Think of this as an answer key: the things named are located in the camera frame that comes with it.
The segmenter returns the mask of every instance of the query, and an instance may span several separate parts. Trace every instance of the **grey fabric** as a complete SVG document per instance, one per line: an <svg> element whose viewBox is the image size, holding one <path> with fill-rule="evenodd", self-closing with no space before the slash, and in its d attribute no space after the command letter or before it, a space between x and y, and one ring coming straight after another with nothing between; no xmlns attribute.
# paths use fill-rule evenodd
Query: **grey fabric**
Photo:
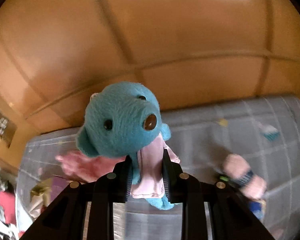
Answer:
<svg viewBox="0 0 300 240"><path fill-rule="evenodd" d="M243 156L257 175L267 181L264 225L271 233L282 229L280 239L292 239L300 228L300 100L293 96L238 100L162 114L171 129L167 142L181 159L185 172L208 183L229 153ZM218 124L226 119L226 127ZM268 141L256 122L277 128L280 136ZM62 171L57 154L74 149L75 133L67 129L31 140L18 176L17 192L24 206L29 191L40 179ZM43 175L38 176L38 169ZM160 211L144 199L126 203L125 239L173 239L181 236L181 205Z"/></svg>

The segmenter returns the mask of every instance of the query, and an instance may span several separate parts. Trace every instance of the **blue stuffed animal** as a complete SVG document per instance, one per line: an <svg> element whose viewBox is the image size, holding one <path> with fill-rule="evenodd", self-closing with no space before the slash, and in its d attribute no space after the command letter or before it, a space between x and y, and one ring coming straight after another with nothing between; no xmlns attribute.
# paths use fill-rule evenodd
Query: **blue stuffed animal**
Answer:
<svg viewBox="0 0 300 240"><path fill-rule="evenodd" d="M154 94L141 84L120 82L91 97L84 125L77 136L77 147L89 157L129 155L133 167L132 184L138 184L141 177L137 153L156 138L166 141L170 136L168 125L161 121ZM146 200L159 209L174 206L165 195Z"/></svg>

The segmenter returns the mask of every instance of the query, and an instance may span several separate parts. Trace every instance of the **plush toy ear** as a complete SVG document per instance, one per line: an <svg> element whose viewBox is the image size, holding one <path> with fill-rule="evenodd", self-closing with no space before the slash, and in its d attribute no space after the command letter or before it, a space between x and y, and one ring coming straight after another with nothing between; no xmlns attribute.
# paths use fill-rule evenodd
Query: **plush toy ear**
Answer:
<svg viewBox="0 0 300 240"><path fill-rule="evenodd" d="M90 142L90 139L87 134L87 130L85 127L81 127L81 129L78 132L77 138L77 148L82 151L84 155L87 155L88 157L97 157L99 156L98 151L93 147L93 145Z"/></svg>
<svg viewBox="0 0 300 240"><path fill-rule="evenodd" d="M169 140L171 138L170 128L166 123L162 123L161 134L164 141Z"/></svg>
<svg viewBox="0 0 300 240"><path fill-rule="evenodd" d="M91 101L91 99L93 99L94 97L96 97L98 94L99 94L99 93L94 93L94 94L92 94L92 95L90 96L90 101Z"/></svg>

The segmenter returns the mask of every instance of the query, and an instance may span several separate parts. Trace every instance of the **black metal clamp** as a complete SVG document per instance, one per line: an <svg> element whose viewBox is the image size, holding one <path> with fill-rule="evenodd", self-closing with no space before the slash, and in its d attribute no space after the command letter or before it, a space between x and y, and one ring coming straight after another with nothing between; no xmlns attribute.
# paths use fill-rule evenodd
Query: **black metal clamp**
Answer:
<svg viewBox="0 0 300 240"><path fill-rule="evenodd" d="M217 240L273 240L235 192L224 182L207 184L183 173L181 166L163 153L162 177L171 203L182 203L182 240L208 239L205 205L211 231ZM132 165L129 156L113 172L96 182L72 182L24 233L21 240L79 240L87 202L91 201L87 240L113 240L113 203L125 203L130 195Z"/></svg>

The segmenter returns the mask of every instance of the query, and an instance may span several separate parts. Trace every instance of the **pink object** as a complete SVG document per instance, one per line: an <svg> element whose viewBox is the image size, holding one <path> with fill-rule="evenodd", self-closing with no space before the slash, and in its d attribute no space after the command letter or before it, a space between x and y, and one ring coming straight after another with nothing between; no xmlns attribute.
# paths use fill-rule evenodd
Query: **pink object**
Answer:
<svg viewBox="0 0 300 240"><path fill-rule="evenodd" d="M16 197L10 192L0 191L0 206L3 207L6 224L16 225Z"/></svg>
<svg viewBox="0 0 300 240"><path fill-rule="evenodd" d="M133 198L162 198L164 186L162 179L163 148L168 150L171 161L179 163L179 158L166 145L159 135L147 146L138 151L138 163L141 181L132 185L131 195Z"/></svg>
<svg viewBox="0 0 300 240"><path fill-rule="evenodd" d="M53 175L51 190L50 190L50 203L69 185L68 181L62 177Z"/></svg>
<svg viewBox="0 0 300 240"><path fill-rule="evenodd" d="M40 167L40 168L38 169L38 176L41 176L41 175L42 175L42 171L43 171L43 169L42 169L42 167Z"/></svg>
<svg viewBox="0 0 300 240"><path fill-rule="evenodd" d="M231 179L241 179L250 171L247 161L237 154L229 154L224 162L224 172ZM266 191L266 182L261 177L253 174L251 180L240 191L249 199L258 200Z"/></svg>
<svg viewBox="0 0 300 240"><path fill-rule="evenodd" d="M66 155L57 155L62 162L62 170L68 175L77 175L87 182L93 182L113 171L114 166L125 160L125 157L110 159L104 156L89 158L79 150L69 151Z"/></svg>
<svg viewBox="0 0 300 240"><path fill-rule="evenodd" d="M25 233L25 231L20 231L20 232L18 233L19 238L21 238L21 236L23 236L24 233Z"/></svg>
<svg viewBox="0 0 300 240"><path fill-rule="evenodd" d="M240 179L250 170L247 161L238 154L229 154L224 162L223 170L232 179Z"/></svg>

